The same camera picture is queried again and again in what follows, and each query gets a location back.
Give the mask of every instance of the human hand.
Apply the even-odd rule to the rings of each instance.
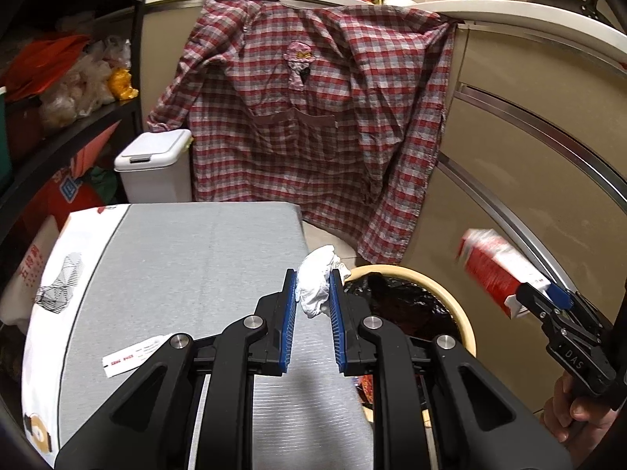
[[[568,449],[577,467],[605,436],[618,413],[591,397],[578,397],[573,401],[573,382],[573,377],[566,372],[557,379],[553,397],[544,404],[540,422]],[[571,437],[568,428],[573,421],[587,424]]]

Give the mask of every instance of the red checkered shirt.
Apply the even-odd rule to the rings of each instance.
[[[291,202],[398,263],[437,160],[453,33],[417,9],[208,0],[149,128],[191,129],[197,201]]]

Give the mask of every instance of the orange bag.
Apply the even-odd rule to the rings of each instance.
[[[24,47],[0,78],[6,101],[39,95],[74,65],[89,42],[86,35],[34,40]]]
[[[20,217],[21,228],[33,238],[49,215],[54,217],[58,229],[61,229],[70,212],[102,205],[102,200],[91,185],[73,179],[70,169],[62,168],[26,205]]]
[[[70,168],[73,178],[77,179],[79,177],[82,177],[84,174],[87,173],[87,170],[96,163],[98,155],[100,154],[101,150],[108,142],[109,137],[112,136],[115,128],[118,127],[120,122],[121,120],[118,120],[113,125],[111,125],[111,127],[102,131],[102,133],[93,138],[89,143],[87,143],[87,145],[85,145],[82,150],[79,150],[79,152],[72,158],[70,162]]]

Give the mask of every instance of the shirt pocket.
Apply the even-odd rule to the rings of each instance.
[[[337,154],[334,115],[313,116],[290,108],[259,116],[250,113],[259,152],[309,161],[331,161]]]

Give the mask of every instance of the red box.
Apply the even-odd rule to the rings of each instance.
[[[462,237],[458,260],[510,318],[528,310],[516,300],[516,289],[528,282],[544,292],[551,282],[512,244],[494,230],[469,229]]]

